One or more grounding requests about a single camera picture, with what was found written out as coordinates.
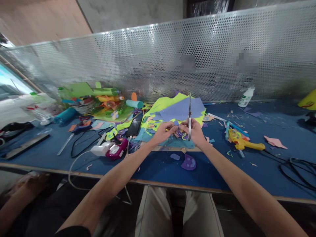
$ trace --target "metal mesh partition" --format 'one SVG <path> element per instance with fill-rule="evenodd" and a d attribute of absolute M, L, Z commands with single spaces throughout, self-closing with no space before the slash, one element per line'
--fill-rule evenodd
<path fill-rule="evenodd" d="M 316 87 L 316 1 L 248 9 L 0 51 L 45 92 L 88 82 L 154 102 L 301 97 Z"/>

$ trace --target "blue table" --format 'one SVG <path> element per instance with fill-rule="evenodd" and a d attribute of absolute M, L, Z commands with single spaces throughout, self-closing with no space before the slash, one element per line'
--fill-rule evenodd
<path fill-rule="evenodd" d="M 250 135 L 251 142 L 265 144 L 273 154 L 284 159 L 295 157 L 316 162 L 314 147 L 316 133 L 297 124 L 298 119 L 305 117 L 307 110 L 285 102 L 252 102 L 249 107 L 252 108 L 251 112 L 259 111 L 263 114 L 260 118 L 253 117 L 243 113 L 233 103 L 210 105 L 207 106 L 206 111 L 243 125 L 244 130 L 248 131 Z M 240 116 L 240 119 L 237 119 L 231 117 L 231 115 L 241 115 L 242 117 Z M 70 135 L 67 132 L 68 129 L 75 123 L 77 121 L 64 126 L 51 124 L 45 127 L 47 129 L 52 128 L 51 136 L 48 139 L 12 160 L 2 160 L 0 166 L 68 174 L 70 165 L 74 160 L 70 157 L 71 145 L 78 135 L 72 139 L 60 156 L 56 154 Z M 39 128 L 34 128 L 24 133 L 8 149 L 25 143 L 41 131 Z M 215 139 L 213 146 L 219 152 L 229 158 L 231 162 L 256 180 L 278 200 L 316 203 L 316 193 L 299 187 L 285 178 L 278 170 L 279 163 L 268 158 L 269 155 L 246 148 L 244 150 L 245 158 L 242 159 L 239 152 L 234 149 L 234 145 L 225 140 L 224 131 L 225 128 L 219 124 L 219 120 L 208 122 L 208 127 L 203 128 L 205 136 Z M 271 150 L 269 148 L 271 145 L 263 138 L 264 135 L 270 138 L 279 138 L 283 145 L 288 147 L 288 150 L 282 148 Z M 82 137 L 86 141 L 77 146 L 74 153 L 79 152 L 97 137 L 98 135 L 95 132 L 87 132 Z M 233 157 L 226 154 L 229 150 L 232 150 Z M 180 155 L 181 159 L 176 161 L 170 158 L 172 153 Z M 139 172 L 136 171 L 133 175 L 131 182 L 212 193 L 230 193 L 225 181 L 203 153 L 188 152 L 187 154 L 197 161 L 197 168 L 194 171 L 186 171 L 181 168 L 184 160 L 182 152 L 156 151 L 149 154 L 141 164 Z M 74 165 L 74 175 L 101 178 L 120 161 L 111 161 L 106 157 L 96 157 L 92 153 L 88 153 L 83 155 Z M 87 171 L 86 167 L 90 164 L 92 166 Z M 312 184 L 316 185 L 314 177 L 305 176 Z"/>

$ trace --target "forearm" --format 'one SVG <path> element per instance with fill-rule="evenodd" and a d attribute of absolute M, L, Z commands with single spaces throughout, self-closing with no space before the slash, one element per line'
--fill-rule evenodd
<path fill-rule="evenodd" d="M 89 191 L 59 230 L 81 225 L 87 227 L 93 234 L 106 205 L 124 188 L 154 147 L 155 145 L 147 143 L 114 166 Z"/>
<path fill-rule="evenodd" d="M 201 150 L 266 236 L 307 236 L 279 202 L 256 181 L 209 144 L 205 143 Z"/>
<path fill-rule="evenodd" d="M 17 216 L 31 201 L 13 194 L 0 210 L 0 237 L 11 228 Z"/>

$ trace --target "cardboard tube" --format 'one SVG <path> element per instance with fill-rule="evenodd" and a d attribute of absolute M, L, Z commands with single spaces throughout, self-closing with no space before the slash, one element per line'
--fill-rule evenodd
<path fill-rule="evenodd" d="M 142 101 L 126 100 L 126 105 L 129 106 L 129 107 L 141 109 L 144 106 L 144 102 L 142 102 Z"/>

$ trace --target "blue cylinder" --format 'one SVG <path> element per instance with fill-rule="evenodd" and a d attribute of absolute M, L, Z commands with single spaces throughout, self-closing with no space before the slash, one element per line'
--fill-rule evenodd
<path fill-rule="evenodd" d="M 126 100 L 126 105 L 129 106 L 129 107 L 141 109 L 144 106 L 144 102 L 142 102 L 142 101 Z"/>
<path fill-rule="evenodd" d="M 66 123 L 69 120 L 71 120 L 76 114 L 77 114 L 77 111 L 74 108 L 68 108 L 64 112 L 57 115 L 54 118 L 54 122 L 55 123 Z"/>

